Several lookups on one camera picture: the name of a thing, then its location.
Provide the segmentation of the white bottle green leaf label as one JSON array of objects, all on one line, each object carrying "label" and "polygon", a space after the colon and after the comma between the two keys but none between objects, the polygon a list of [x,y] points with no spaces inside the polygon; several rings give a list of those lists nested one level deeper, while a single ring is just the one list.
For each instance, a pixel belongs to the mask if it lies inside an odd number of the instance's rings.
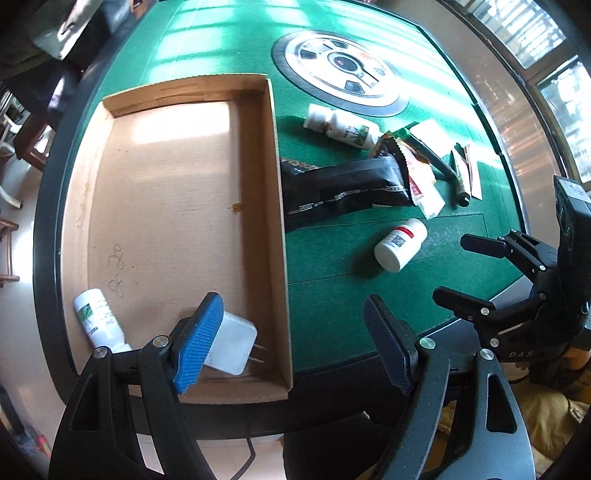
[{"label": "white bottle green leaf label", "polygon": [[374,122],[314,103],[308,105],[304,128],[362,150],[372,150],[382,135]]}]

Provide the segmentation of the window frame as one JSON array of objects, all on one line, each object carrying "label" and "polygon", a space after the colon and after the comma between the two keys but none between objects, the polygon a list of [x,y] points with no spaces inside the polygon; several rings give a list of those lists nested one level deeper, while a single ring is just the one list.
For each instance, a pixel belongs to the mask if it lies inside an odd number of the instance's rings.
[{"label": "window frame", "polygon": [[563,163],[590,187],[590,56],[547,1],[446,1],[499,55],[537,104]]}]

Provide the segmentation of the white pill bottle red label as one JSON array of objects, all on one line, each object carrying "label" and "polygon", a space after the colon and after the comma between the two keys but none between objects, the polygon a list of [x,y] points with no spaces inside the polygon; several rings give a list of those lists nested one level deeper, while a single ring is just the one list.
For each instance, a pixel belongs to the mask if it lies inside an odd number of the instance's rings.
[{"label": "white pill bottle red label", "polygon": [[420,251],[427,236],[428,230],[422,221],[408,219],[375,246],[374,256],[384,270],[398,273]]}]

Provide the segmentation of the black table rim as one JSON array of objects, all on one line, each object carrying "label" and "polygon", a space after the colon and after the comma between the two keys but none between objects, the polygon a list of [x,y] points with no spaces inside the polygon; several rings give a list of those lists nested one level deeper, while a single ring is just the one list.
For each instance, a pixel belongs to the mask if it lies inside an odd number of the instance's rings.
[{"label": "black table rim", "polygon": [[34,225],[33,291],[40,339],[55,388],[68,399],[82,371],[69,347],[61,290],[61,234],[66,193],[82,135],[99,101],[154,83],[197,76],[262,74],[273,87],[280,162],[317,167],[372,158],[304,128],[308,95],[277,70],[273,44],[304,30],[332,32],[378,50],[403,76],[409,104],[380,118],[381,131],[411,127],[450,158],[456,143],[475,151],[483,199],[460,207],[452,182],[438,179],[445,201],[426,223],[418,254],[398,273],[384,270],[375,246],[397,225],[422,218],[410,206],[374,206],[287,232],[287,300],[293,385],[287,398],[247,404],[182,401],[191,435],[221,440],[266,436],[365,410],[389,385],[363,323],[363,302],[380,295],[399,319],[425,333],[450,311],[432,295],[446,286],[489,300],[519,278],[508,261],[465,251],[465,234],[497,238],[527,222],[511,167],[487,110],[461,72],[421,26],[355,1],[163,1],[155,4],[93,78],[87,98],[66,112],[44,169]]}]

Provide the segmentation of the white power adapter plug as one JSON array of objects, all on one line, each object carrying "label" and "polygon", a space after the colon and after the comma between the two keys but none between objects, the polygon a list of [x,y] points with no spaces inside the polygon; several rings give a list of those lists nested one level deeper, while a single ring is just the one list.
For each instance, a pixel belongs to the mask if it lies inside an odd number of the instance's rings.
[{"label": "white power adapter plug", "polygon": [[266,348],[256,343],[256,326],[225,311],[204,365],[231,376],[239,376],[249,363],[262,365]]}]

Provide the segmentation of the white flat sachet strip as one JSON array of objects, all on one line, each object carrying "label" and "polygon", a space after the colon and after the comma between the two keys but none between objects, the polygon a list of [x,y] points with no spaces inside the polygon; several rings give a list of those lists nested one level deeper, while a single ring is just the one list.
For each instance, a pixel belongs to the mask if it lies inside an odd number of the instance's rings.
[{"label": "white flat sachet strip", "polygon": [[453,149],[453,163],[457,174],[456,198],[461,207],[468,207],[473,198],[483,199],[478,162],[474,148],[456,143]]}]

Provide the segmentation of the brown cardboard box tray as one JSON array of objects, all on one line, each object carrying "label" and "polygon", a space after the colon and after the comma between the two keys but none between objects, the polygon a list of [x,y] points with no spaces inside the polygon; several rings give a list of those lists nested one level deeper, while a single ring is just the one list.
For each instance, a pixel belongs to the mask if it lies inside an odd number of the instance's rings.
[{"label": "brown cardboard box tray", "polygon": [[204,368],[182,401],[286,399],[293,366],[270,79],[197,76],[102,98],[73,163],[60,273],[76,370],[91,353],[73,308],[83,291],[103,292],[135,348],[215,292],[256,326],[256,346],[242,374]]}]

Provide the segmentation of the round table centre control panel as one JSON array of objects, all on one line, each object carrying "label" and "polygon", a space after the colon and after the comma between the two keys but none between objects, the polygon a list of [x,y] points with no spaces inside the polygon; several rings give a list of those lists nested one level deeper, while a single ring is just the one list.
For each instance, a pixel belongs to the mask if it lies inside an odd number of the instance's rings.
[{"label": "round table centre control panel", "polygon": [[346,36],[304,30],[276,40],[277,70],[315,99],[352,113],[386,118],[409,104],[403,76],[378,50]]}]

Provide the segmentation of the wooden chair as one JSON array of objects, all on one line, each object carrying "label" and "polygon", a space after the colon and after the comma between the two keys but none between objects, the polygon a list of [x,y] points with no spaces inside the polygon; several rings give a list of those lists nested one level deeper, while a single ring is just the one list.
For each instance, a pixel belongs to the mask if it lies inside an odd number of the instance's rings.
[{"label": "wooden chair", "polygon": [[9,146],[18,160],[23,160],[36,170],[43,172],[49,158],[49,151],[55,131],[38,115],[29,114],[18,124],[8,115],[16,97],[1,83],[1,143],[5,144],[11,135]]}]

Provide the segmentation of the black snack bag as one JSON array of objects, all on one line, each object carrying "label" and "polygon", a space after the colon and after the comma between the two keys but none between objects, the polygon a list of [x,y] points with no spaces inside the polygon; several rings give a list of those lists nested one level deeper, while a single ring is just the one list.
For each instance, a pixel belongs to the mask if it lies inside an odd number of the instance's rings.
[{"label": "black snack bag", "polygon": [[280,175],[287,232],[376,205],[413,203],[406,162],[393,156],[329,167],[283,160]]}]

